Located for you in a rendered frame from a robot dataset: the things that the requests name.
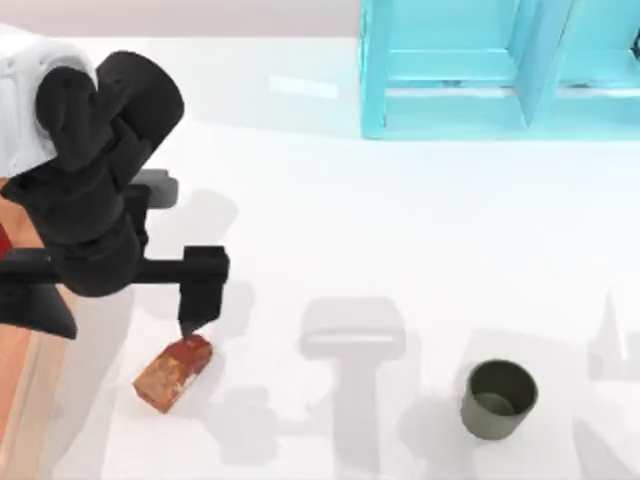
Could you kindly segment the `red brown bread loaf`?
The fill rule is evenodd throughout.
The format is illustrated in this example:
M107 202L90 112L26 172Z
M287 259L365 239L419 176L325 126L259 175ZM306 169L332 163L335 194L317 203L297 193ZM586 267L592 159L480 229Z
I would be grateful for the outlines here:
M201 335L169 344L134 380L138 397L166 414L213 357L213 345Z

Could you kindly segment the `orange wooden box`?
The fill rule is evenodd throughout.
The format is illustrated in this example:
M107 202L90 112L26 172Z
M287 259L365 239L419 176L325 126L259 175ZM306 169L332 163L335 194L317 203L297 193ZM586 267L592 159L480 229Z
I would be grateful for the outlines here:
M66 346L0 325L0 480L37 480Z

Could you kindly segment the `light blue rack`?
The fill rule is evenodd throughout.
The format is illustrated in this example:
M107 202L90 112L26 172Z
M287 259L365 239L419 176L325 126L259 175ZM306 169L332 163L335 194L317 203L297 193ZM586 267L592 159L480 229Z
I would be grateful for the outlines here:
M360 128L640 140L640 0L360 0Z

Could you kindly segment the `grey green cup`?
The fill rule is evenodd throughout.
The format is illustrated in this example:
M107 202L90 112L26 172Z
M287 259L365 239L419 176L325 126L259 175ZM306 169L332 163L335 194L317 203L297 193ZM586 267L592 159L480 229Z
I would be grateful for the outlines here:
M520 364L490 359L469 372L460 402L466 430L486 441L506 439L535 408L539 390L533 376Z

